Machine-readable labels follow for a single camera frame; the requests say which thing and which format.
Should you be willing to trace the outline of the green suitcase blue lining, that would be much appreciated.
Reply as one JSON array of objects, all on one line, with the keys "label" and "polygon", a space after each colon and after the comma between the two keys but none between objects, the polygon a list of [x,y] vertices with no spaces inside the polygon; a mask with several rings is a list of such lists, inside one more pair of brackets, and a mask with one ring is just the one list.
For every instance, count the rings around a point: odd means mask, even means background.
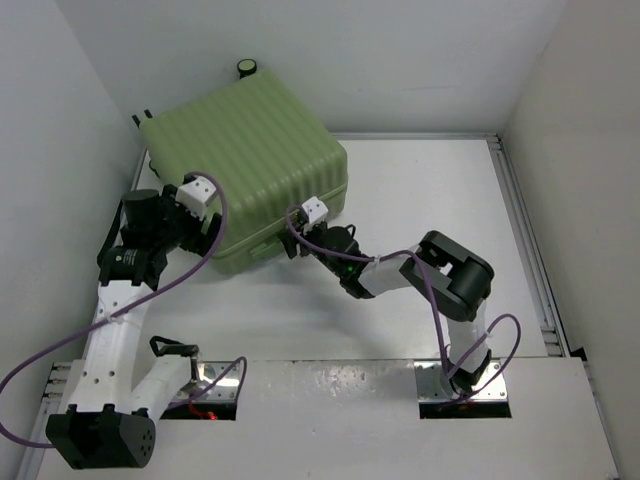
[{"label": "green suitcase blue lining", "polygon": [[211,260],[221,274],[283,253],[288,207],[317,197],[330,216],[344,208],[346,150],[269,70],[144,118],[139,130],[163,183],[199,171],[221,185],[228,221]]}]

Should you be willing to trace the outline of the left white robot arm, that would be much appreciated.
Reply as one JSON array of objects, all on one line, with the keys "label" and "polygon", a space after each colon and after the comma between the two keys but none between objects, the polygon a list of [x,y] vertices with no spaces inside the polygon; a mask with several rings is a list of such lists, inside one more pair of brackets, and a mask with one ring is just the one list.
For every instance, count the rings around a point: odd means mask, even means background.
[{"label": "left white robot arm", "polygon": [[98,304],[81,376],[63,413],[45,433],[74,470],[143,468],[151,459],[157,424],[178,391],[196,377],[193,344],[171,341],[133,380],[142,327],[151,301],[164,293],[162,272],[175,249],[211,256],[221,216],[207,217],[218,194],[202,176],[161,191],[122,196],[100,250]]}]

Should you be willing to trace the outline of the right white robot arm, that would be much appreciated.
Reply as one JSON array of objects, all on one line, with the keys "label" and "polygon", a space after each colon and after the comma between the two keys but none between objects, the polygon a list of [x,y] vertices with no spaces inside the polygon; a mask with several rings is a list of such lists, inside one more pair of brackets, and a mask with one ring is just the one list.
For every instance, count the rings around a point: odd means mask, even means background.
[{"label": "right white robot arm", "polygon": [[351,297],[369,300],[412,288],[432,308],[444,376],[459,396],[469,396],[488,367],[491,350],[484,321],[477,318],[491,293],[493,268],[439,231],[425,234],[418,245],[379,258],[362,252],[356,227],[322,221],[278,234],[287,256],[313,256]]}]

